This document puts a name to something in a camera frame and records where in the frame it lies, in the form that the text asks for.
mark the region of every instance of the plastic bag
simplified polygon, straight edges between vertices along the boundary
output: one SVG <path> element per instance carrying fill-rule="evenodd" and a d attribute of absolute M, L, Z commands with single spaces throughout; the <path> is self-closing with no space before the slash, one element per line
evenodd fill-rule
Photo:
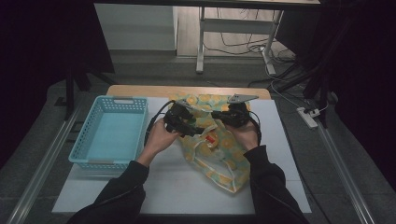
<path fill-rule="evenodd" d="M 172 95 L 171 100 L 185 99 L 197 108 L 192 110 L 193 125 L 205 128 L 200 135 L 179 137 L 184 157 L 213 180 L 219 187 L 232 193 L 240 190 L 248 181 L 250 164 L 243 156 L 245 150 L 239 145 L 233 134 L 228 132 L 221 120 L 212 119 L 210 111 L 228 110 L 225 95 Z"/>

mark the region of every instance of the metal rail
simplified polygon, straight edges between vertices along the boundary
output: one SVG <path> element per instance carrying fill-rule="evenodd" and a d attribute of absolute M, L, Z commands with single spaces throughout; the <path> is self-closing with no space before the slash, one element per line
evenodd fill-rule
<path fill-rule="evenodd" d="M 330 157 L 332 158 L 332 163 L 335 167 L 335 170 L 339 174 L 341 181 L 343 182 L 344 188 L 346 192 L 349 194 L 352 204 L 355 207 L 356 213 L 363 224 L 375 224 L 374 218 L 370 212 L 369 207 L 367 206 L 366 201 L 364 201 L 363 196 L 361 195 L 361 191 L 358 186 L 356 186 L 355 181 L 352 178 L 347 166 L 337 149 L 334 141 L 332 140 L 332 136 L 329 131 L 323 127 L 320 123 L 318 125 L 318 130 L 320 137 L 322 138 Z"/>
<path fill-rule="evenodd" d="M 35 202 L 35 198 L 37 197 L 38 192 L 43 187 L 44 182 L 47 179 L 47 176 L 52 168 L 53 163 L 58 157 L 59 152 L 64 145 L 64 141 L 66 140 L 67 135 L 69 134 L 73 124 L 80 112 L 81 105 L 85 102 L 85 97 L 82 96 L 82 99 L 77 99 L 77 106 L 73 114 L 70 116 L 69 120 L 64 121 L 60 130 L 56 134 L 55 138 L 52 140 L 49 148 L 38 165 L 37 169 L 33 177 L 31 178 L 29 184 L 24 190 L 20 200 L 14 208 L 14 211 L 11 213 L 11 216 L 8 218 L 7 224 L 17 224 L 23 223 L 27 218 L 30 209 Z"/>

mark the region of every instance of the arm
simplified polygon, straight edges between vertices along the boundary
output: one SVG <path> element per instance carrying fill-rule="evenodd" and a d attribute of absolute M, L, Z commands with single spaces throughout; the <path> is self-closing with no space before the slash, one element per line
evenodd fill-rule
<path fill-rule="evenodd" d="M 143 184 L 149 176 L 149 165 L 178 136 L 165 130 L 163 119 L 157 120 L 139 158 L 131 161 L 120 177 L 108 181 L 95 202 L 67 223 L 133 223 L 146 197 Z"/>
<path fill-rule="evenodd" d="M 282 169 L 268 161 L 266 146 L 258 146 L 254 125 L 226 128 L 247 151 L 250 162 L 250 189 L 258 221 L 265 223 L 308 223 L 297 202 L 286 189 Z"/>

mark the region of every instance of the wooden table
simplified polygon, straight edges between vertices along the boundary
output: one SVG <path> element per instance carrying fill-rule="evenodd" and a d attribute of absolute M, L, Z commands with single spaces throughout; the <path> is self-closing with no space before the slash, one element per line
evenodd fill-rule
<path fill-rule="evenodd" d="M 218 95 L 257 95 L 259 99 L 271 100 L 271 95 L 266 89 L 253 88 L 220 88 L 220 87 L 181 87 L 181 86 L 134 86 L 134 85 L 114 85 L 111 86 L 107 95 L 114 96 L 147 96 L 166 97 L 169 94 L 218 94 Z"/>

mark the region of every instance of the white wall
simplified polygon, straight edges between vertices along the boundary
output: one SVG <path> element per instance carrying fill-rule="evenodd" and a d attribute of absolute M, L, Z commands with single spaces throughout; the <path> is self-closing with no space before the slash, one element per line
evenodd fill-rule
<path fill-rule="evenodd" d="M 95 4 L 109 49 L 175 50 L 175 7 Z"/>

